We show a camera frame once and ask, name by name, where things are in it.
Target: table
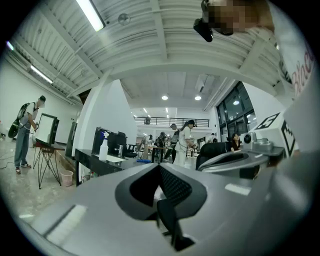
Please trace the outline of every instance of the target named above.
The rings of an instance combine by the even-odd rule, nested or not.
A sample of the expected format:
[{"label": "table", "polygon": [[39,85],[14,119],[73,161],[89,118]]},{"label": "table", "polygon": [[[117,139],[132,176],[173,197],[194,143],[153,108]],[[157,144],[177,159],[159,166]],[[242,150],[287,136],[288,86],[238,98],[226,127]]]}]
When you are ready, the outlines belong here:
[{"label": "table", "polygon": [[[36,151],[37,148],[39,148],[39,153],[36,157]],[[58,173],[58,167],[57,167],[57,157],[56,157],[56,151],[64,151],[65,149],[63,147],[61,147],[59,144],[54,143],[54,144],[44,144],[41,143],[40,141],[37,141],[35,144],[35,151],[34,151],[34,156],[33,156],[33,169],[35,168],[36,164],[38,163],[38,185],[39,185],[39,189],[41,189],[41,183],[42,183],[42,179],[44,178],[45,172],[47,167],[49,168],[49,170],[51,170],[53,176],[55,177],[56,181],[59,183],[59,185],[61,186],[61,181],[60,181],[60,177],[59,177],[59,173]],[[54,160],[55,160],[55,167],[52,164],[51,161],[51,156],[54,154]],[[41,176],[41,172],[42,172],[42,164],[43,161],[45,159],[46,165],[45,168],[43,170],[43,174]]]},{"label": "table", "polygon": [[158,163],[162,163],[162,160],[164,158],[164,147],[157,147],[157,146],[148,146],[148,149],[152,149],[152,158],[151,158],[151,163],[155,162],[155,153],[156,150],[161,150],[160,154],[160,161],[158,160]]},{"label": "table", "polygon": [[145,165],[144,162],[137,162],[134,158],[119,157],[117,155],[108,154],[109,156],[116,157],[125,161],[111,162],[111,161],[101,161],[99,157],[92,154],[92,150],[89,149],[75,149],[74,159],[75,159],[75,185],[79,186],[81,182],[81,177],[79,176],[79,163],[90,169],[92,172],[97,173],[99,176],[108,175],[116,173],[122,170],[126,170],[131,167]]}]

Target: black chair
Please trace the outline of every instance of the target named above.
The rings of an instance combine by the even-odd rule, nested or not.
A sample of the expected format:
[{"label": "black chair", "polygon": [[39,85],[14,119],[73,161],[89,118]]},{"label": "black chair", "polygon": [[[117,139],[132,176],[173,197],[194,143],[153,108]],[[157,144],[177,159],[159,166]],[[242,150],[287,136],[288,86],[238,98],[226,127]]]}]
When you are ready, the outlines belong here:
[{"label": "black chair", "polygon": [[200,150],[200,154],[196,158],[195,169],[198,170],[199,167],[209,159],[215,158],[229,151],[231,151],[229,142],[208,143],[203,145]]}]

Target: railing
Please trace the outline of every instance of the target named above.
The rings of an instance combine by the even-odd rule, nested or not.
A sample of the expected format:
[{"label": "railing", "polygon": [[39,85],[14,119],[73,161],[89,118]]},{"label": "railing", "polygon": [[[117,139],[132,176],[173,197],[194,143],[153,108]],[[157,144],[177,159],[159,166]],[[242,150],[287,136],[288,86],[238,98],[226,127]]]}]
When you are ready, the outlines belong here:
[{"label": "railing", "polygon": [[[170,127],[172,124],[176,124],[178,128],[184,126],[185,122],[191,118],[165,118],[165,117],[135,117],[135,123],[137,125],[151,125],[151,126],[164,126]],[[209,127],[208,119],[193,119],[198,127]]]}]

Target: recessed light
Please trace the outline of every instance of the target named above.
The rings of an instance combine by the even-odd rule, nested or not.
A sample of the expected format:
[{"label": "recessed light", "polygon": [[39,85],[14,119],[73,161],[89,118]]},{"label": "recessed light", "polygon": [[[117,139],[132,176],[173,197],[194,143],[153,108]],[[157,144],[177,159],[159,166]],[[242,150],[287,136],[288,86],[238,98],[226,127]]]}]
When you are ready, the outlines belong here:
[{"label": "recessed light", "polygon": [[12,45],[9,41],[6,41],[6,46],[8,46],[11,51],[13,51],[13,50],[15,49],[15,48],[13,47],[13,45]]}]

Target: white t-shirt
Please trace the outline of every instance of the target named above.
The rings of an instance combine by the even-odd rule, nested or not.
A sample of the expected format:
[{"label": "white t-shirt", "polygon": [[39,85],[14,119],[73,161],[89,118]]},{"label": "white t-shirt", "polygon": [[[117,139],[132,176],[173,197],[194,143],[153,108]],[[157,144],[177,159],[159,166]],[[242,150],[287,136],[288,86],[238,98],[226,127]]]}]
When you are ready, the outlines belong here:
[{"label": "white t-shirt", "polygon": [[179,140],[175,145],[175,150],[180,152],[187,152],[188,144],[186,140],[190,140],[191,129],[185,127],[182,131],[179,132]]},{"label": "white t-shirt", "polygon": [[295,91],[294,102],[283,114],[287,131],[293,133],[300,151],[319,149],[315,139],[320,127],[319,65],[297,25],[273,3],[268,4],[274,35]]},{"label": "white t-shirt", "polygon": [[28,114],[32,115],[32,120],[35,120],[38,114],[38,108],[34,110],[35,103],[31,102],[26,108],[24,116],[20,119],[20,126],[24,126],[27,130],[30,130],[31,124],[29,122]]}]

